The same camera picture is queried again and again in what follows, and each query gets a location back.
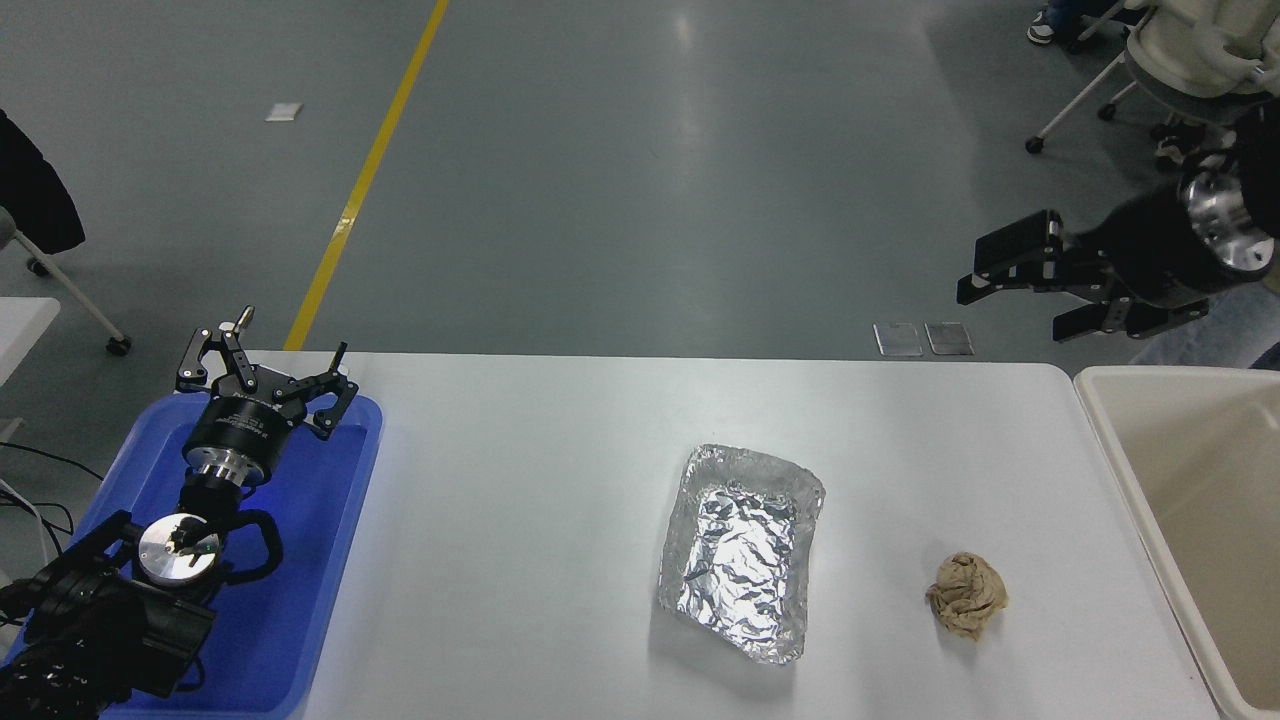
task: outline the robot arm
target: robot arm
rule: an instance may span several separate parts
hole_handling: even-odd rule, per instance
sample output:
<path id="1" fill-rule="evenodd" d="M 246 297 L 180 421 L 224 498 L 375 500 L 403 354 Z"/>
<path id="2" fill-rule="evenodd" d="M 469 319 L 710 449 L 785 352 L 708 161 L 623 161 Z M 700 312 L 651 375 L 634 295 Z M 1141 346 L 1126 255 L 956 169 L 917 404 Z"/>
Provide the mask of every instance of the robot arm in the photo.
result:
<path id="1" fill-rule="evenodd" d="M 956 301 L 1024 288 L 1074 295 L 1085 305 L 1053 319 L 1059 342 L 1149 337 L 1204 316 L 1208 297 L 1267 275 L 1280 237 L 1280 100 L 1251 110 L 1236 135 L 1091 231 L 1069 233 L 1041 210 L 979 238 Z"/>
<path id="2" fill-rule="evenodd" d="M 358 388 L 340 366 L 346 343 L 328 370 L 307 378 L 250 363 L 239 334 L 252 315 L 246 307 L 216 333 L 197 329 L 178 368 L 178 389 L 210 400 L 182 448 L 188 469 L 175 511 L 146 527 L 118 511 L 36 577 L 0 589 L 0 614 L 29 614 L 26 650 L 0 667 L 0 717 L 92 720 L 133 691 L 169 697 L 200 667 L 214 596 L 283 561 L 271 515 L 241 510 L 244 489 L 271 479 L 300 425 L 328 439 Z M 209 383 L 202 360 L 214 351 L 228 372 Z M 330 393 L 333 406 L 308 411 Z M 268 559 L 237 570 L 221 550 L 228 534 L 250 525 Z"/>

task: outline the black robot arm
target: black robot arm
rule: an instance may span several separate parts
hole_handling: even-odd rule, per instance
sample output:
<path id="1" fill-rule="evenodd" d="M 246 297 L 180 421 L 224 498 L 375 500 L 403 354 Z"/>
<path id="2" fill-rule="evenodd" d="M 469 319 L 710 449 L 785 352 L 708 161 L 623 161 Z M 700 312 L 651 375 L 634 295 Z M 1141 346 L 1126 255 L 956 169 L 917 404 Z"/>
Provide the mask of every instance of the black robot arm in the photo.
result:
<path id="1" fill-rule="evenodd" d="M 1069 233 L 1041 210 L 979 238 L 973 273 L 956 283 L 969 305 L 1004 290 L 1065 292 L 1085 305 L 1053 319 L 1053 340 L 1094 332 L 1149 337 L 1208 313 L 1208 299 L 1257 282 L 1280 237 L 1280 100 L 1235 124 L 1229 149 L 1189 160 L 1179 182 Z"/>

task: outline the brown paper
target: brown paper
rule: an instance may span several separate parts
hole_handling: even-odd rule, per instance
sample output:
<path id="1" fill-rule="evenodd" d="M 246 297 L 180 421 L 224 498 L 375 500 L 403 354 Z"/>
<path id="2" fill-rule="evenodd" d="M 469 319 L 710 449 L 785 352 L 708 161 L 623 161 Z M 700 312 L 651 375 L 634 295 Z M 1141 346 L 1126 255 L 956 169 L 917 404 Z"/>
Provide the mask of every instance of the brown paper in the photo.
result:
<path id="1" fill-rule="evenodd" d="M 947 630 L 977 641 L 996 611 L 1009 605 L 996 569 L 972 552 L 957 552 L 938 568 L 938 582 L 925 593 Z"/>

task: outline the aluminum foil tray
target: aluminum foil tray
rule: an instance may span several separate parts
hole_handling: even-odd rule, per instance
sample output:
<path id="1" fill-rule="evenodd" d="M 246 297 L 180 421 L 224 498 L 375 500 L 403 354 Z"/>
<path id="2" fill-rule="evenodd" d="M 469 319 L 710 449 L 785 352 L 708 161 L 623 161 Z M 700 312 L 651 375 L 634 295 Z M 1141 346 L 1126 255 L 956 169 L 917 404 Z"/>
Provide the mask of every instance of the aluminum foil tray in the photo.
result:
<path id="1" fill-rule="evenodd" d="M 703 445 L 689 456 L 658 573 L 658 602 L 758 662 L 804 652 L 809 546 L 827 491 L 772 455 Z"/>

